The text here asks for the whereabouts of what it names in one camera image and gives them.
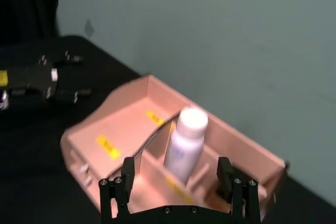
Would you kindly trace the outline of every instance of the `black tablecloth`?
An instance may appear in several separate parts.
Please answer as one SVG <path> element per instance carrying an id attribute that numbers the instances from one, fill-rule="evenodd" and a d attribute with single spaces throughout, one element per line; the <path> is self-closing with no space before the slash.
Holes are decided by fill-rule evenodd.
<path id="1" fill-rule="evenodd" d="M 84 65 L 59 71 L 62 89 L 93 88 L 75 106 L 41 104 L 28 112 L 0 114 L 0 223 L 99 223 L 99 212 L 66 171 L 59 141 L 116 87 L 139 75 L 76 36 L 0 49 L 0 66 L 50 59 L 65 51 Z M 336 223 L 335 209 L 288 178 L 265 223 Z"/>

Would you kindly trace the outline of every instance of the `black cloth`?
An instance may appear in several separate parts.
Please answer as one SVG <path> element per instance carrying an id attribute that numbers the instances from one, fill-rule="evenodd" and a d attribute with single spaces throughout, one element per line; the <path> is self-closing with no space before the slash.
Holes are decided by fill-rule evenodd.
<path id="1" fill-rule="evenodd" d="M 64 130 L 87 117 L 116 87 L 139 75 L 89 41 L 75 36 L 0 49 L 0 65 L 35 62 L 65 50 L 85 58 L 82 67 L 59 73 L 60 87 L 94 89 L 75 106 L 39 107 L 39 113 L 0 115 L 0 223 L 99 224 L 100 216 L 66 171 L 59 141 Z M 334 209 L 288 178 L 266 224 L 336 223 Z"/>
<path id="2" fill-rule="evenodd" d="M 58 0 L 0 0 L 0 45 L 57 35 Z"/>

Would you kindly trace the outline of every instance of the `wall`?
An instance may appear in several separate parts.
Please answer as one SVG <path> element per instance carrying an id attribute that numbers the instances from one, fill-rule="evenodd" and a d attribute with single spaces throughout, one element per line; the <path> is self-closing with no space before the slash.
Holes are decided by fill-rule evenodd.
<path id="1" fill-rule="evenodd" d="M 60 0 L 90 38 L 291 162 L 336 204 L 334 0 Z"/>

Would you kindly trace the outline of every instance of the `white cap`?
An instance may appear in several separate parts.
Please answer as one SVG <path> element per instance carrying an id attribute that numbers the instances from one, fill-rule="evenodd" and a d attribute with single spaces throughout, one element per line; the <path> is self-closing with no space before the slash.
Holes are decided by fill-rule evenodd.
<path id="1" fill-rule="evenodd" d="M 184 108 L 176 125 L 176 130 L 181 135 L 189 138 L 198 138 L 205 134 L 208 126 L 208 115 L 196 107 Z"/>

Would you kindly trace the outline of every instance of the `white bottle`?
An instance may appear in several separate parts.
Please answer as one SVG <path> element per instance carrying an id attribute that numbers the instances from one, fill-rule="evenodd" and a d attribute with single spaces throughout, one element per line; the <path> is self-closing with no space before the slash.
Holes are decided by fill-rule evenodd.
<path id="1" fill-rule="evenodd" d="M 163 165 L 184 184 L 201 156 L 207 125 L 205 112 L 188 107 L 181 111 L 171 134 Z"/>

